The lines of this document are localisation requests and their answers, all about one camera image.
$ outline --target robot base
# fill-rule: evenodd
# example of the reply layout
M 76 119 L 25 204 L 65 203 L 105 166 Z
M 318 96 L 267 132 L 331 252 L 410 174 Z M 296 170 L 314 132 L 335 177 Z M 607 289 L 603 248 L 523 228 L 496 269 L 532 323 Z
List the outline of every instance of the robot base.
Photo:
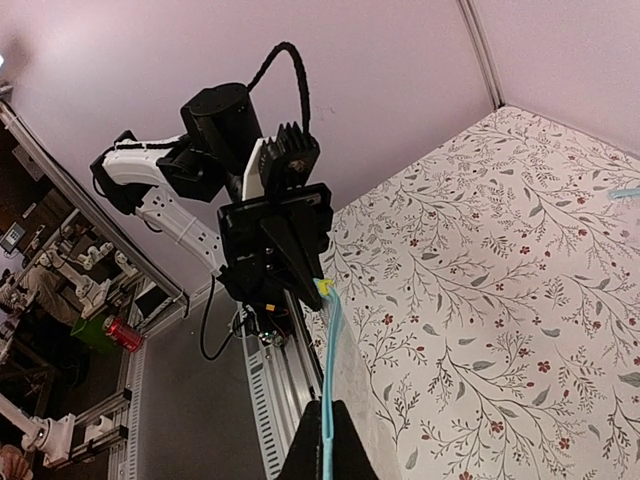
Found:
M 78 295 L 84 305 L 82 318 L 91 318 L 105 304 L 109 295 L 109 288 L 111 288 L 111 280 L 105 280 L 100 285 L 92 282 L 88 292 L 82 292 L 84 293 L 83 296 Z
M 46 420 L 49 423 L 49 434 L 43 445 L 38 446 L 39 450 L 45 452 L 45 467 L 56 467 L 69 460 L 75 421 L 76 417 L 71 414 L 58 421 Z

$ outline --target person's hand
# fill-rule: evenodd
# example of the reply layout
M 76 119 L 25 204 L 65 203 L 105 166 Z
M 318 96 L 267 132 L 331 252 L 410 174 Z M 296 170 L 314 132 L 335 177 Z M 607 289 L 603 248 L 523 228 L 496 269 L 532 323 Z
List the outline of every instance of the person's hand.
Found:
M 5 445 L 0 449 L 0 457 L 4 460 L 4 474 L 8 480 L 23 480 L 29 472 L 29 463 L 22 452 L 13 445 Z

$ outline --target black cable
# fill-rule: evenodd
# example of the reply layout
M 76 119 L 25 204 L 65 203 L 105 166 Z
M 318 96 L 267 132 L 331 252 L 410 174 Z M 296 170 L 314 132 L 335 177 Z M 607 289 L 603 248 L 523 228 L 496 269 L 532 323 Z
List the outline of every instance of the black cable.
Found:
M 307 83 L 307 72 L 304 68 L 304 63 L 302 63 L 302 57 L 300 56 L 300 52 L 298 49 L 289 42 L 282 42 L 276 45 L 271 53 L 267 55 L 267 58 L 262 63 L 260 70 L 256 73 L 253 80 L 247 85 L 249 91 L 253 90 L 253 88 L 258 84 L 260 79 L 267 72 L 275 58 L 282 51 L 286 51 L 290 56 L 291 60 L 293 60 L 293 67 L 296 71 L 296 77 L 298 79 L 298 92 L 300 93 L 300 108 L 302 110 L 302 130 L 304 133 L 309 133 L 309 120 L 311 119 L 311 106 L 309 102 L 309 84 Z
M 215 287 L 216 287 L 216 279 L 215 277 L 212 276 L 211 289 L 209 290 L 209 298 L 207 299 L 207 306 L 204 309 L 204 316 L 202 317 L 202 324 L 200 326 L 200 353 L 202 354 L 202 357 L 209 362 L 215 362 L 218 358 L 220 358 L 220 355 L 222 355 L 225 348 L 227 348 L 227 345 L 229 345 L 229 342 L 233 338 L 233 335 L 236 332 L 236 328 L 237 330 L 240 330 L 248 320 L 248 318 L 243 320 L 242 323 L 240 323 L 236 328 L 232 326 L 231 331 L 229 332 L 229 335 L 227 335 L 227 338 L 224 339 L 224 342 L 222 342 L 222 345 L 220 345 L 220 347 L 218 348 L 218 351 L 214 355 L 209 355 L 204 345 L 204 337 L 207 331 L 207 321 L 209 320 L 211 305 L 213 304 Z
M 162 233 L 162 230 L 160 230 L 159 228 L 155 228 L 153 227 L 149 222 L 147 222 L 146 220 L 143 220 L 144 224 L 147 226 L 147 228 L 149 230 L 151 230 L 153 233 Z

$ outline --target white wall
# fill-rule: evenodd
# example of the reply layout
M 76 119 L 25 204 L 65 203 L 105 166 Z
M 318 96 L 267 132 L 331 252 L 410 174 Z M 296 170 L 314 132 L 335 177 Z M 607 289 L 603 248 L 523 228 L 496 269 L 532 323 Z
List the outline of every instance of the white wall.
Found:
M 248 82 L 272 46 L 305 60 L 312 178 L 339 208 L 490 112 L 477 62 L 450 0 L 5 0 L 0 19 L 12 104 L 46 148 L 90 189 L 89 163 L 123 130 L 183 131 L 179 108 L 205 86 Z M 299 118 L 290 61 L 253 95 L 263 131 Z M 188 203 L 211 226 L 215 211 Z M 188 291 L 198 262 L 136 219 L 109 210 Z
M 476 5 L 507 103 L 640 155 L 640 2 Z

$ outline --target leaf pattern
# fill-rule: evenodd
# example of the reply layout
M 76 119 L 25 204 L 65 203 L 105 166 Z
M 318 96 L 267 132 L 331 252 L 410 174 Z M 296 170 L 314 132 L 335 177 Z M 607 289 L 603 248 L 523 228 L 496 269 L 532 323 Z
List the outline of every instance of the leaf pattern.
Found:
M 324 273 L 407 479 L 638 478 L 640 203 L 607 192 L 639 185 L 505 107 L 335 214 Z

